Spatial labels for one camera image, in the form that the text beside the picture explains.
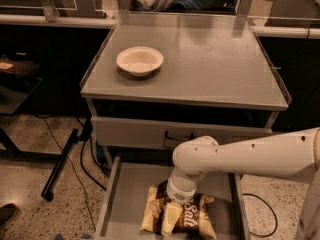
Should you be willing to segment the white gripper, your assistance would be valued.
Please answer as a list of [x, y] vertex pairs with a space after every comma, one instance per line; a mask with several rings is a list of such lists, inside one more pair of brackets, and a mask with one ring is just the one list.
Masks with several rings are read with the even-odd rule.
[[167, 203], [164, 208], [164, 217], [162, 220], [161, 234], [169, 236], [179, 220], [183, 208], [180, 204], [191, 201], [196, 192], [197, 184], [195, 180], [183, 173], [181, 170], [174, 168], [167, 182], [167, 195], [174, 201]]

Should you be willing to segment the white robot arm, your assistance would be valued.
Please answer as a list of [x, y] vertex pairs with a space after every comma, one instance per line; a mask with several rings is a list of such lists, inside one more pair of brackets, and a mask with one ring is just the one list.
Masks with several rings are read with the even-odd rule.
[[220, 145], [210, 136], [179, 144], [173, 151], [174, 169], [167, 194], [188, 202], [209, 172], [288, 179], [309, 189], [294, 240], [320, 240], [320, 129], [272, 135]]

